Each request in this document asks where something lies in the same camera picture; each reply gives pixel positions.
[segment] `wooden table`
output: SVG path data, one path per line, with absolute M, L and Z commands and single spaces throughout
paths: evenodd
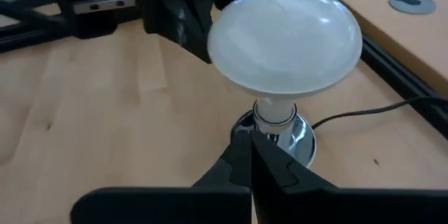
M 343 0 L 363 33 L 441 94 L 448 95 L 448 0 L 429 15 L 400 13 L 388 0 Z
M 190 186 L 253 100 L 213 65 L 145 34 L 141 21 L 8 52 L 0 57 L 0 223 L 68 223 L 72 204 L 103 186 Z M 359 62 L 297 106 L 314 123 L 400 100 Z M 316 135 L 311 169 L 338 186 L 448 188 L 448 141 L 410 107 L 327 122 Z

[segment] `metal lamp base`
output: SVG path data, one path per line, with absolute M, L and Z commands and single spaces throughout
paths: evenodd
M 246 112 L 235 123 L 230 139 L 233 139 L 233 136 L 242 130 L 261 131 L 301 165 L 309 167 L 316 154 L 316 136 L 311 125 L 296 111 L 297 109 L 294 107 L 291 117 L 286 122 L 272 124 L 259 117 L 255 103 L 253 109 Z

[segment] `bulb base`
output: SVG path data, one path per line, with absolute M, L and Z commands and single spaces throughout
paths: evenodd
M 257 130 L 266 135 L 278 147 L 295 158 L 301 165 L 309 167 L 316 154 L 316 136 L 311 125 L 300 115 L 294 104 L 291 116 L 278 123 L 267 122 L 258 113 L 257 102 L 234 124 L 230 139 L 240 131 Z

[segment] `metal bracket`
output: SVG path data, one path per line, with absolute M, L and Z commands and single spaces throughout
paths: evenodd
M 76 14 L 86 14 L 134 7 L 135 5 L 136 0 L 89 0 L 74 3 L 73 10 Z

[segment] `frosted glass bulb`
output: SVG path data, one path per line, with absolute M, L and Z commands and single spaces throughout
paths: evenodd
M 342 80 L 361 30 L 337 0 L 235 0 L 208 37 L 216 68 L 257 97 L 294 99 Z

